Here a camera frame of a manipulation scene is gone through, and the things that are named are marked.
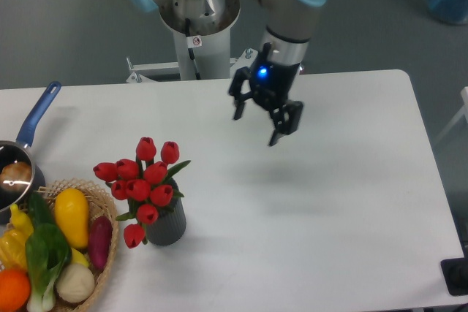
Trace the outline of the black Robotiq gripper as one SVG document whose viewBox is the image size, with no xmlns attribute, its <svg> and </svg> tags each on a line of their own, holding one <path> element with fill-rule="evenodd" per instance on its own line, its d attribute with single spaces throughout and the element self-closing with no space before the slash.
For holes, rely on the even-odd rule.
<svg viewBox="0 0 468 312">
<path fill-rule="evenodd" d="M 251 99 L 269 111 L 273 121 L 273 133 L 269 145 L 297 131 L 303 112 L 303 102 L 288 98 L 300 64 L 281 65 L 257 58 L 251 66 L 237 69 L 232 79 L 228 94 L 234 99 L 233 120 L 239 120 L 244 112 L 245 101 Z M 249 81 L 250 92 L 241 92 L 245 81 Z"/>
</svg>

